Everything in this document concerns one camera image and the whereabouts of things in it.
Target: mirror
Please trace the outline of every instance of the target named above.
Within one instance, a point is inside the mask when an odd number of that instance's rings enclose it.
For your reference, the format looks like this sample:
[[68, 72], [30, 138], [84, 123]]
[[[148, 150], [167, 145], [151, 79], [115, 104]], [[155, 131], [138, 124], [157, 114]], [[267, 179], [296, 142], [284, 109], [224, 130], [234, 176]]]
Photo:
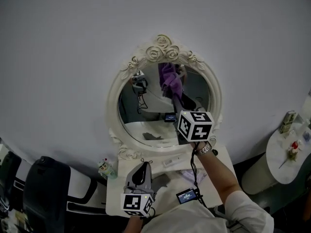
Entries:
[[120, 93], [118, 108], [123, 127], [132, 138], [147, 146], [178, 145], [176, 98], [189, 110], [210, 111], [209, 87], [194, 69], [176, 63], [144, 68], [130, 78]]

